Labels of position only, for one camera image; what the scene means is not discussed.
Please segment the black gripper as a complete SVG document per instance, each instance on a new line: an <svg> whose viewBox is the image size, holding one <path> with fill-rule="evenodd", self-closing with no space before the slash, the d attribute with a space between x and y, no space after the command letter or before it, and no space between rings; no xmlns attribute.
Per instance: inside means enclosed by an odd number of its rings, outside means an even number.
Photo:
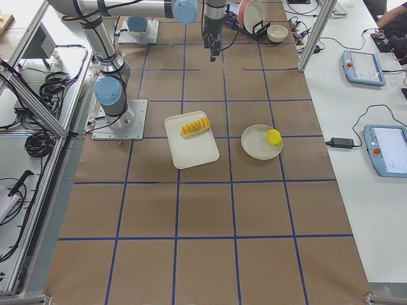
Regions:
<svg viewBox="0 0 407 305"><path fill-rule="evenodd" d="M214 62L215 57L220 54L221 41L219 35L222 31L224 18L221 19L203 19L203 42L204 48L210 48L210 61Z"/></svg>

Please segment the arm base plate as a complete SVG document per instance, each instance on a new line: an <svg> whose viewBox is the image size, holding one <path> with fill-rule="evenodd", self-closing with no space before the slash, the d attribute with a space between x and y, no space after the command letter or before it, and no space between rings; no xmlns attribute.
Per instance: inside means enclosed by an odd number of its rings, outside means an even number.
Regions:
<svg viewBox="0 0 407 305"><path fill-rule="evenodd" d="M156 44L159 25L158 20L128 17L118 32L118 44Z"/></svg>
<svg viewBox="0 0 407 305"><path fill-rule="evenodd" d="M127 100L127 111L118 119L105 115L99 107L98 116L103 116L95 124L96 131L92 132L94 140L142 140L146 122L148 101Z"/></svg>

